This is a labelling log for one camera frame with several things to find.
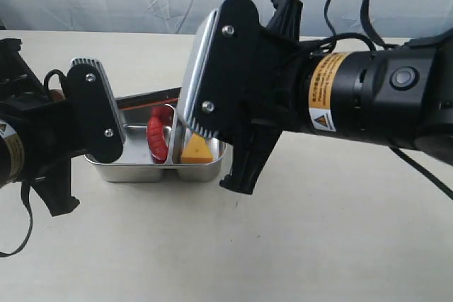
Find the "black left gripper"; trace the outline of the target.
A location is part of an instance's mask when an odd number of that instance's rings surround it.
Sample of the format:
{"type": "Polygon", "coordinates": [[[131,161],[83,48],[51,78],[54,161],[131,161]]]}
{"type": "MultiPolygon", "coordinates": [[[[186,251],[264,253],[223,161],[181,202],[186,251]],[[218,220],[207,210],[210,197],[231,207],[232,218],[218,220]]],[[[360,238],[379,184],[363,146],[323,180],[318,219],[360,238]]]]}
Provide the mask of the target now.
{"type": "Polygon", "coordinates": [[[60,89],[47,91],[22,58],[22,41],[1,40],[1,186],[30,185],[52,216],[79,205],[71,195],[71,161],[56,153],[56,131],[43,110],[64,100],[60,89]]]}

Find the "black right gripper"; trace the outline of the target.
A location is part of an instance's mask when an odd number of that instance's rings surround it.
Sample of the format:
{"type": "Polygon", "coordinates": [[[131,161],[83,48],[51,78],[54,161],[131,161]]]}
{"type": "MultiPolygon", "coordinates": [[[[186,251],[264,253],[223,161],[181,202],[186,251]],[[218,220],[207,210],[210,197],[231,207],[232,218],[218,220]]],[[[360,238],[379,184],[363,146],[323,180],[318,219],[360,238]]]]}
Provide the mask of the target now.
{"type": "Polygon", "coordinates": [[[222,39],[219,86],[229,115],[220,120],[219,136],[234,153],[220,185],[241,194],[253,193],[281,133],[301,127],[294,92],[297,68],[306,56],[299,42],[303,3],[270,1],[274,14],[267,25],[260,24],[251,0],[222,4],[222,20],[235,32],[222,39]]]}

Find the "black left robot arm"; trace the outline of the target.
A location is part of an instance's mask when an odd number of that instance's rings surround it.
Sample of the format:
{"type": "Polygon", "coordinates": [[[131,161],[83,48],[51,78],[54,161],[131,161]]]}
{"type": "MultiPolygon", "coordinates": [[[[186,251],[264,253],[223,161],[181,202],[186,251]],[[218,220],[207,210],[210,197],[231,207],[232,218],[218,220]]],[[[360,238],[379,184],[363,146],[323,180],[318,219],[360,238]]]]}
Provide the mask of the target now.
{"type": "Polygon", "coordinates": [[[80,201],[71,193],[71,156],[57,138],[64,93],[51,91],[21,56],[19,38],[1,39],[1,184],[35,190],[52,216],[80,201]]]}

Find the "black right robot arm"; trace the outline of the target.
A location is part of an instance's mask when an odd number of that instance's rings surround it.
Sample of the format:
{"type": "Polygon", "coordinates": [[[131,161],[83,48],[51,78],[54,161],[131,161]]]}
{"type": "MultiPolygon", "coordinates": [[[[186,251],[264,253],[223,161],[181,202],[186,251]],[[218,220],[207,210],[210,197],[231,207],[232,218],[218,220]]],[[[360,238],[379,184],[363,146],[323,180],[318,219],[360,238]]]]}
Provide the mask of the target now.
{"type": "Polygon", "coordinates": [[[329,52],[302,42],[299,0],[273,0],[267,26],[251,0],[219,9],[207,73],[213,130],[234,158],[221,186],[252,193],[284,131],[426,153],[452,163],[452,39],[438,45],[329,52]]]}

